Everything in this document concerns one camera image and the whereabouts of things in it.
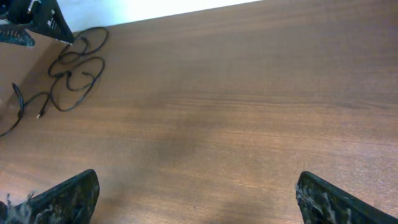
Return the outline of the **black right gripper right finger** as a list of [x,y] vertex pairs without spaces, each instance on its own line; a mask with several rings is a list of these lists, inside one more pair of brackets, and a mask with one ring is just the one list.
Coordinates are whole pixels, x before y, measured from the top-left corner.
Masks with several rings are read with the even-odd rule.
[[397,224],[397,218],[309,171],[300,174],[295,197],[305,224]]

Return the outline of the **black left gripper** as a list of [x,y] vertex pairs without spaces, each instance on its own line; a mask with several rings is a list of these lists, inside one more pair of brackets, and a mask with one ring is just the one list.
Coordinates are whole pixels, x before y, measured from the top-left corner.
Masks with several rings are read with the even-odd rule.
[[[66,43],[75,38],[57,0],[1,0],[1,25],[29,24],[29,30]],[[1,42],[33,47],[35,40],[25,30],[1,28]]]

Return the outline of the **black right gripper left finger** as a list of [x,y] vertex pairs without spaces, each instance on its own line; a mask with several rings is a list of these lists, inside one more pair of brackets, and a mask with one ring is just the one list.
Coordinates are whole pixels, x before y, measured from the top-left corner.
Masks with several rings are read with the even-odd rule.
[[89,223],[99,195],[98,176],[88,169],[41,194],[30,193],[18,205],[8,195],[1,202],[1,223]]

